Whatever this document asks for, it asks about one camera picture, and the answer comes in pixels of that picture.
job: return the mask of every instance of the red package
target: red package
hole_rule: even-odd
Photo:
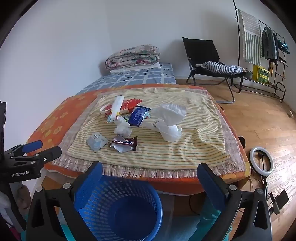
[[[132,113],[133,109],[141,103],[140,99],[129,99],[122,103],[120,108],[120,115],[125,115],[128,113]],[[105,117],[107,118],[111,114],[112,104],[108,104],[107,106],[103,106],[100,111],[105,113]]]

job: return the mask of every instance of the folding chair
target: folding chair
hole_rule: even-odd
[[[189,61],[189,67],[190,67],[190,75],[186,80],[186,83],[188,83],[190,77],[192,76],[193,78],[193,83],[188,83],[188,84],[199,84],[199,85],[219,85],[222,82],[226,81],[228,88],[230,90],[231,96],[232,96],[232,101],[216,101],[218,104],[232,104],[234,103],[234,95],[231,90],[231,87],[228,82],[228,78],[231,79],[231,82],[233,82],[233,78],[241,78],[241,80],[244,78],[245,73],[241,74],[236,74],[236,75],[228,75],[228,74],[217,74],[217,73],[212,73],[210,71],[205,70],[202,67],[196,67],[196,64],[203,64],[208,61],[213,61],[216,63],[223,64],[220,62],[220,57],[218,55],[218,52],[216,50],[216,47],[213,43],[213,40],[200,40],[200,39],[188,39],[188,38],[182,38],[184,47],[186,50],[186,54],[188,57]],[[217,84],[205,84],[205,83],[196,83],[194,75],[196,74],[201,74],[201,75],[206,75],[206,76],[212,76],[212,77],[222,77],[224,78],[221,82]]]

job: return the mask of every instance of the blue package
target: blue package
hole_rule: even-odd
[[[147,112],[151,109],[144,106],[136,106],[131,113],[131,117],[129,118],[128,122],[131,126],[139,127],[143,121],[143,117],[146,116],[148,118]]]

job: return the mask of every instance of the white ring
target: white ring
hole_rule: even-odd
[[[269,158],[269,161],[270,161],[270,170],[269,171],[263,171],[255,162],[254,160],[254,152],[255,151],[262,151],[264,152],[267,157]],[[261,174],[262,176],[265,176],[265,177],[268,177],[272,171],[274,170],[274,161],[272,160],[272,157],[271,155],[268,153],[267,150],[265,150],[263,147],[260,147],[260,146],[257,146],[257,147],[254,147],[250,150],[250,161],[253,165],[253,168],[255,169],[256,172],[258,172],[259,174]]]
[[[105,109],[108,105],[112,105],[112,104],[111,104],[111,103],[108,103],[108,104],[104,105],[103,107],[101,107],[100,112],[103,113],[103,114],[105,114],[105,113],[107,113],[108,111],[110,111],[111,108],[108,109],[108,110],[103,110],[103,109]]]

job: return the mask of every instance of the chair backrest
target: chair backrest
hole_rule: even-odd
[[[220,57],[213,43],[213,40],[182,38],[187,57],[195,64],[202,64],[208,61],[218,62]]]

